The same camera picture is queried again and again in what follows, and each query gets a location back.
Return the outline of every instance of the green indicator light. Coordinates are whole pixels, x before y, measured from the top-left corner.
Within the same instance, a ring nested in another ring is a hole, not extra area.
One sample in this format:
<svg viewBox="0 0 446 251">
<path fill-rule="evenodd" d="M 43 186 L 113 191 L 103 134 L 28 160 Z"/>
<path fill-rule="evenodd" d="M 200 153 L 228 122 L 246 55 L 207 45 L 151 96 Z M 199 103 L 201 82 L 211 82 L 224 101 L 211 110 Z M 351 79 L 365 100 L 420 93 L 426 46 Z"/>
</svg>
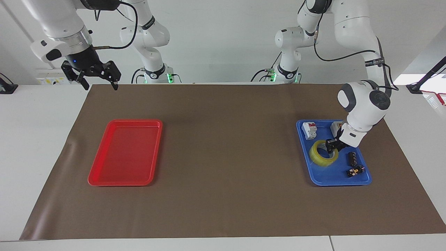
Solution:
<svg viewBox="0 0 446 251">
<path fill-rule="evenodd" d="M 169 81 L 169 84 L 173 83 L 172 75 L 167 73 L 167 80 Z"/>
</svg>

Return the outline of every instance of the white circuit breaker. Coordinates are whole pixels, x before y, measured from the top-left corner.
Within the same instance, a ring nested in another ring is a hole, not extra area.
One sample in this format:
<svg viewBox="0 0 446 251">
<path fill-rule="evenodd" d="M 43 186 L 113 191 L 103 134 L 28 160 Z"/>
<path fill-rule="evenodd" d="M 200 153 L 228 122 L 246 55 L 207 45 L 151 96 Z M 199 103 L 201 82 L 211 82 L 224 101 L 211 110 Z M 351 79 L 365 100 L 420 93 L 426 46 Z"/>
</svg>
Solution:
<svg viewBox="0 0 446 251">
<path fill-rule="evenodd" d="M 305 139 L 311 140 L 316 138 L 316 131 L 318 128 L 316 127 L 316 123 L 314 122 L 304 122 L 302 124 L 302 131 L 304 131 Z"/>
</svg>

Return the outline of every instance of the power outlet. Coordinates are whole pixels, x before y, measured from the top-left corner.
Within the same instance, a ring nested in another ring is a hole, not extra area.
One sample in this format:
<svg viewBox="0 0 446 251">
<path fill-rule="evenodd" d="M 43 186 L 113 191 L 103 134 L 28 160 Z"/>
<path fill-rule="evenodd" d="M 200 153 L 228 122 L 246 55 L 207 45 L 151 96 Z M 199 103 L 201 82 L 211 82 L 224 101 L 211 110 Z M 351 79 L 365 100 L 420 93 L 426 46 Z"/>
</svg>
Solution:
<svg viewBox="0 0 446 251">
<path fill-rule="evenodd" d="M 71 84 L 71 82 L 65 77 L 63 73 L 44 73 L 41 72 L 37 75 L 37 81 L 42 85 L 55 85 L 55 84 Z"/>
</svg>

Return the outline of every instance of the black stand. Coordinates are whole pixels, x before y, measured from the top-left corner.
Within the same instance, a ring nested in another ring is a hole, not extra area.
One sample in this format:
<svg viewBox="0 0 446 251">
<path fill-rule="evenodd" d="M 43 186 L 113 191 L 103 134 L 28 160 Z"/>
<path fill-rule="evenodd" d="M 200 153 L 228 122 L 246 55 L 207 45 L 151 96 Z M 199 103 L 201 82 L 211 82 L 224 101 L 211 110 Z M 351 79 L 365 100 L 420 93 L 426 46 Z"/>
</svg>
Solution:
<svg viewBox="0 0 446 251">
<path fill-rule="evenodd" d="M 438 64 L 436 64 L 432 70 L 430 70 L 418 83 L 414 85 L 406 85 L 407 89 L 409 89 L 409 92 L 412 94 L 423 94 L 420 91 L 421 86 L 426 83 L 432 76 L 437 73 L 443 66 L 446 65 L 446 57 L 444 57 Z"/>
<path fill-rule="evenodd" d="M 13 94 L 17 87 L 19 87 L 18 84 L 8 84 L 3 79 L 0 78 L 0 86 L 4 91 L 0 91 L 0 94 Z"/>
</svg>

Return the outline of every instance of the blue tray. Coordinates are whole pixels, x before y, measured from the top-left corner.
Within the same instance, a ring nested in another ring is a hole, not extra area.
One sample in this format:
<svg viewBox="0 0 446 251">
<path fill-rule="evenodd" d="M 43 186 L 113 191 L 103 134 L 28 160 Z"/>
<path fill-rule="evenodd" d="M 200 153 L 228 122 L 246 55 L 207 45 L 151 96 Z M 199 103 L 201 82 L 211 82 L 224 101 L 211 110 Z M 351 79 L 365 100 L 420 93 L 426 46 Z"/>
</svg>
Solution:
<svg viewBox="0 0 446 251">
<path fill-rule="evenodd" d="M 302 123 L 314 122 L 318 128 L 316 134 L 317 137 L 313 140 L 305 140 L 305 135 L 302 131 Z M 307 163 L 308 172 L 310 173 L 311 180 L 318 186 L 363 186 L 369 185 L 372 182 L 372 176 L 364 161 L 364 157 L 361 154 L 359 148 L 347 147 L 339 152 L 339 158 L 328 167 L 321 167 L 315 164 L 309 156 L 310 148 L 318 140 L 326 140 L 333 138 L 331 134 L 330 126 L 334 121 L 340 120 L 299 120 L 296 124 L 297 132 L 299 133 L 299 139 L 304 150 L 305 161 Z M 346 174 L 347 170 L 352 167 L 348 164 L 348 153 L 355 152 L 358 159 L 358 164 L 365 167 L 365 173 L 358 174 L 349 178 Z"/>
</svg>

